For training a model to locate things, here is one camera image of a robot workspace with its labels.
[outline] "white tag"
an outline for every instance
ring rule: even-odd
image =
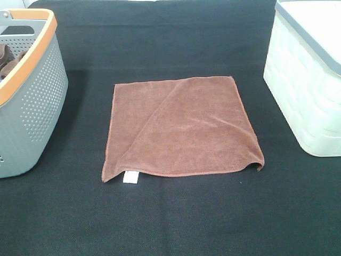
[[[123,183],[137,184],[139,179],[139,172],[136,171],[125,171],[123,176]]]

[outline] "perforated basket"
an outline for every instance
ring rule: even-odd
[[[46,9],[0,11],[0,26],[29,26],[33,34],[0,35],[16,57],[28,50],[0,82],[0,178],[22,174],[38,161],[58,120],[68,80]]]

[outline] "towel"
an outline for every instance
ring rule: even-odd
[[[22,57],[25,56],[26,53],[27,53],[27,50],[23,52],[19,52],[18,57],[8,62],[6,66],[0,70],[0,78],[4,79],[12,71],[12,69],[19,63]]]
[[[10,56],[10,49],[6,44],[0,44],[0,70],[7,64]]]
[[[117,84],[102,171],[181,177],[243,170],[264,156],[232,77]]]

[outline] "black fabric surface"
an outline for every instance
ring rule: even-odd
[[[38,1],[67,98],[37,165],[0,179],[0,255],[340,255],[341,158],[305,153],[262,76],[275,1]],[[265,156],[238,173],[101,182],[113,85],[236,80]]]

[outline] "white basket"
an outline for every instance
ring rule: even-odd
[[[340,13],[341,1],[276,4],[264,79],[314,156],[341,156]]]
[[[34,34],[0,35],[14,55],[28,50],[0,82],[0,178],[22,174],[38,161],[58,120],[68,80],[46,9],[0,11],[0,26],[30,26]]]

